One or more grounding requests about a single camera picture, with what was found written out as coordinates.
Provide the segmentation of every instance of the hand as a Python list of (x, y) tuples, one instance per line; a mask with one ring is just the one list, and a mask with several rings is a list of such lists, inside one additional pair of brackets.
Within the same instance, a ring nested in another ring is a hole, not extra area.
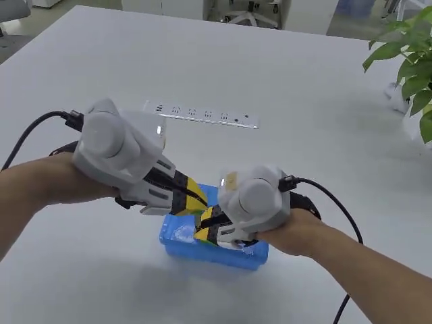
[(292, 209), (285, 224), (271, 231), (258, 233), (257, 238), (284, 253), (310, 257), (313, 244), (317, 242), (320, 233), (329, 228), (312, 213), (304, 209)]
[(35, 163), (39, 164), (45, 177), (47, 205), (83, 203), (118, 195), (115, 188), (98, 183), (76, 169), (71, 153), (60, 153)]

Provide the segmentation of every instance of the blue container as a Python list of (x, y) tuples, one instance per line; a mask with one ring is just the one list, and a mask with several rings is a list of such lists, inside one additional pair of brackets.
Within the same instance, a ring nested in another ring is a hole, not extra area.
[[(199, 186), (207, 195), (209, 205), (217, 205), (217, 188), (204, 184)], [(165, 245), (167, 253), (175, 257), (221, 263), (250, 270), (257, 270), (267, 261), (269, 245), (265, 242), (258, 242), (242, 250), (230, 250), (195, 240), (194, 229), (193, 215), (166, 215), (159, 240)]]
[(336, 13), (353, 18), (367, 18), (371, 15), (374, 3), (375, 0), (339, 0)]

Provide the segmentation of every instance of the power strip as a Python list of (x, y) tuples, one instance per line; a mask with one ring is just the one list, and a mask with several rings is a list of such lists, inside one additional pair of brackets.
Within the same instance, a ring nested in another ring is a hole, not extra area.
[(194, 122), (238, 126), (245, 128), (259, 128), (259, 119), (248, 113), (222, 112), (214, 109), (185, 108), (179, 105), (168, 105), (146, 101), (144, 110), (158, 113), (163, 117), (192, 120)]

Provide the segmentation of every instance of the black cord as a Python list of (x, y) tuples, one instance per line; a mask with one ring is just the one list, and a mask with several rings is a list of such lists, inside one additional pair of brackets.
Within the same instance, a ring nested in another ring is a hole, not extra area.
[(49, 113), (46, 113), (46, 114), (40, 116), (38, 119), (36, 119), (34, 122), (32, 122), (26, 128), (26, 130), (24, 130), (24, 133), (22, 133), (22, 135), (20, 136), (20, 138), (16, 142), (11, 154), (7, 158), (4, 166), (1, 168), (1, 171), (6, 170), (11, 165), (12, 161), (15, 159), (15, 156), (17, 155), (18, 151), (20, 150), (22, 144), (24, 143), (24, 141), (26, 140), (28, 135), (33, 131), (33, 129), (35, 129), (35, 127), (37, 127), (37, 125), (39, 125), (43, 121), (45, 121), (51, 117), (55, 117), (55, 116), (58, 116), (58, 117), (61, 117), (61, 118), (67, 120), (69, 117), (69, 113), (66, 113), (65, 111), (50, 111)]
[(333, 320), (333, 324), (338, 324), (339, 323), (340, 317), (342, 316), (342, 313), (343, 313), (343, 311), (345, 309), (345, 306), (350, 301), (350, 299), (351, 299), (350, 295), (346, 294), (344, 300), (340, 304), (340, 307), (339, 307), (339, 310), (337, 311), (335, 319)]
[(354, 229), (354, 232), (356, 232), (358, 243), (363, 244), (362, 234), (360, 233), (360, 230), (358, 229), (356, 222), (354, 221), (354, 219), (352, 218), (352, 216), (350, 215), (350, 213), (346, 210), (345, 206), (330, 191), (328, 191), (326, 188), (324, 188), (322, 185), (320, 185), (319, 183), (317, 183), (315, 181), (312, 181), (312, 180), (309, 180), (309, 179), (305, 179), (305, 178), (295, 178), (295, 179), (296, 179), (297, 183), (303, 182), (305, 184), (310, 184), (311, 186), (314, 186), (315, 188), (318, 188), (319, 190), (321, 190), (322, 192), (324, 192), (326, 195), (328, 195), (328, 197), (344, 213), (344, 215), (346, 216), (346, 218), (348, 218), (348, 221), (351, 223), (351, 226)]
[[(279, 189), (282, 192), (285, 192), (285, 191), (288, 191), (291, 189), (295, 189), (297, 187), (297, 184), (299, 184), (299, 183), (310, 184), (311, 186), (314, 186), (315, 188), (318, 188), (319, 190), (324, 192), (340, 208), (340, 210), (344, 213), (346, 218), (348, 218), (348, 221), (350, 222), (352, 228), (354, 229), (354, 232), (356, 233), (358, 243), (364, 244), (362, 234), (360, 233), (360, 230), (358, 229), (357, 224), (354, 221), (354, 219), (352, 218), (351, 214), (346, 210), (345, 206), (330, 191), (328, 191), (326, 188), (324, 188), (319, 183), (312, 181), (310, 179), (296, 178), (293, 175), (290, 175), (286, 178), (280, 179)], [(339, 307), (339, 310), (337, 311), (337, 314), (335, 316), (333, 324), (339, 323), (340, 317), (342, 316), (342, 313), (343, 313), (349, 300), (350, 300), (350, 295), (346, 294), (344, 300), (342, 301), (342, 303)]]

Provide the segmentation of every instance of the blue plastic box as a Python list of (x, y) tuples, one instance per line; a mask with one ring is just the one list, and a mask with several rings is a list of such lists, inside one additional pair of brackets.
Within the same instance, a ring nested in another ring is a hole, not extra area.
[[(217, 205), (217, 188), (204, 184), (199, 186), (207, 195), (209, 206)], [(258, 242), (242, 250), (230, 250), (195, 240), (194, 229), (193, 215), (166, 215), (159, 240), (165, 245), (167, 253), (175, 257), (221, 263), (250, 270), (257, 270), (267, 261), (269, 245), (265, 242)]]

